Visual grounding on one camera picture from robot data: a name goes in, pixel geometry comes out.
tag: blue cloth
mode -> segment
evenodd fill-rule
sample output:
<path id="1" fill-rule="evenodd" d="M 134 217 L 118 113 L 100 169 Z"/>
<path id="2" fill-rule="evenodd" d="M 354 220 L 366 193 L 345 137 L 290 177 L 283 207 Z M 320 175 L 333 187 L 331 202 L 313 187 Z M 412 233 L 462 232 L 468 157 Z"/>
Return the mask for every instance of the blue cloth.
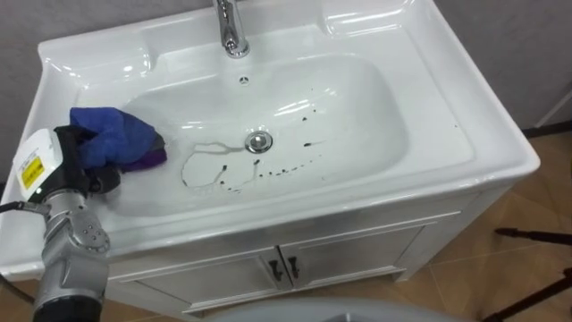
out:
<path id="1" fill-rule="evenodd" d="M 141 159 L 153 145 L 153 126 L 114 107 L 73 107 L 70 124 L 97 134 L 80 146 L 84 168 L 105 164 L 125 165 Z"/>

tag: gray wall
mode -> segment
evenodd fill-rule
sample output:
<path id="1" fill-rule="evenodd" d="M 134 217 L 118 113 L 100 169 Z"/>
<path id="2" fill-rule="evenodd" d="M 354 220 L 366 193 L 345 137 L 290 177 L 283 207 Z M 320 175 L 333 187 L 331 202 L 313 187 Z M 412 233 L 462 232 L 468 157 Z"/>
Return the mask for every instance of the gray wall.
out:
<path id="1" fill-rule="evenodd" d="M 572 1 L 436 0 L 500 100 L 532 127 L 572 81 Z M 38 42 L 206 7 L 211 0 L 2 0 L 0 182 L 40 75 Z M 551 122 L 569 119 L 556 114 Z"/>

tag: cabinet handle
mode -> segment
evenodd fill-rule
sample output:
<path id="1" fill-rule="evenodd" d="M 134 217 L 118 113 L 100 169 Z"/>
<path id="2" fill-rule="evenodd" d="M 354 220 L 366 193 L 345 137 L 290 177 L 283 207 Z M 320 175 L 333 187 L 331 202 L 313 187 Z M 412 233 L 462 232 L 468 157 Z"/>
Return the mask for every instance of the cabinet handle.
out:
<path id="1" fill-rule="evenodd" d="M 296 261 L 298 259 L 296 257 L 291 257 L 288 258 L 288 262 L 290 263 L 290 267 L 292 268 L 292 275 L 294 276 L 294 278 L 298 278 L 299 276 L 299 269 L 296 267 Z"/>
<path id="2" fill-rule="evenodd" d="M 268 262 L 268 265 L 270 265 L 272 268 L 272 274 L 274 275 L 276 281 L 280 282 L 282 280 L 282 274 L 284 273 L 278 271 L 278 260 L 271 260 Z"/>

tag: purple cloth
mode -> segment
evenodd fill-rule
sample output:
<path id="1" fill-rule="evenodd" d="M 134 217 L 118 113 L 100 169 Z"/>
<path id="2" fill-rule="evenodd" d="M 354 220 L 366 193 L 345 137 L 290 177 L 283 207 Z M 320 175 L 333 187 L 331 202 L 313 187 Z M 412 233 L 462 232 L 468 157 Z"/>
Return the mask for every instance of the purple cloth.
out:
<path id="1" fill-rule="evenodd" d="M 111 164 L 127 172 L 166 161 L 163 139 L 155 129 L 117 108 L 73 107 L 70 124 L 97 134 L 80 146 L 80 159 L 85 169 Z M 157 146 L 157 138 L 162 145 Z"/>

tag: gray robot arm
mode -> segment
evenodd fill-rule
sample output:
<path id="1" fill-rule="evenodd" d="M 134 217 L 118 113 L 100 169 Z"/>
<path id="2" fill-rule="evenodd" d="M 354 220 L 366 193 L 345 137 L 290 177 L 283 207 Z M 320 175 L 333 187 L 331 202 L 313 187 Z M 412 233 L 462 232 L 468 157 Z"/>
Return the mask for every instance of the gray robot arm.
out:
<path id="1" fill-rule="evenodd" d="M 34 302 L 34 322 L 99 321 L 109 267 L 109 238 L 77 191 L 46 198 L 42 260 L 46 271 Z"/>

